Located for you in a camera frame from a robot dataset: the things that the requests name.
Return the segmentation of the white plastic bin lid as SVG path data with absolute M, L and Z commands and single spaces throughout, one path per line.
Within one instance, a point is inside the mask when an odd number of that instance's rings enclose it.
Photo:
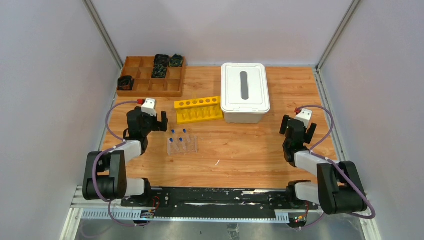
M 266 68 L 261 63 L 224 63 L 220 92 L 226 114 L 266 114 L 271 109 Z

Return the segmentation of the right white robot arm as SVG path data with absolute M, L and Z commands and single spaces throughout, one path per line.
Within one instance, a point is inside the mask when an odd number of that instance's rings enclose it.
M 305 123 L 300 117 L 283 116 L 279 131 L 285 136 L 282 149 L 287 163 L 314 175 L 317 183 L 291 181 L 286 187 L 286 204 L 298 209 L 305 202 L 313 203 L 327 215 L 354 214 L 369 209 L 356 165 L 311 152 L 306 145 L 311 142 L 317 125 L 312 123 L 307 128 Z

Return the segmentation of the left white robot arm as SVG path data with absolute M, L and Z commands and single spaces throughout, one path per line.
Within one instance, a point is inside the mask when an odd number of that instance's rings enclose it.
M 129 111 L 127 129 L 123 132 L 123 141 L 117 146 L 104 151 L 88 153 L 82 185 L 85 200 L 102 200 L 109 202 L 134 196 L 140 206 L 149 206 L 153 193 L 147 189 L 146 178 L 127 177 L 126 164 L 143 155 L 148 147 L 148 135 L 151 132 L 166 132 L 168 116 L 165 111 L 158 115 L 148 114 L 141 107 Z

